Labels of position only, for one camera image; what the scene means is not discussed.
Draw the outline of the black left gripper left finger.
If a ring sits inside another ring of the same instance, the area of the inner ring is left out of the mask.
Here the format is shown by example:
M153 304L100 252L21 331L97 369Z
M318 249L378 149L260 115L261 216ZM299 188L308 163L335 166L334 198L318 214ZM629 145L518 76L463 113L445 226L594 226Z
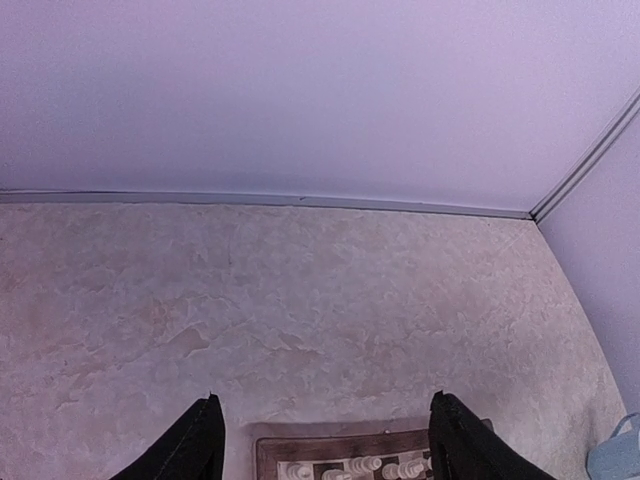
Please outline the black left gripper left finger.
M225 422L219 397L196 400L113 480L222 480Z

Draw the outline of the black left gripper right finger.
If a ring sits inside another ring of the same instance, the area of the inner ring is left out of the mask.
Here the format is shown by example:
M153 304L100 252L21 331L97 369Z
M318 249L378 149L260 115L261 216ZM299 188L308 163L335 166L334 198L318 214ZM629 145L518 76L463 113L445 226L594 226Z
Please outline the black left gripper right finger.
M458 397L438 391L430 404L429 447L436 479L548 479Z

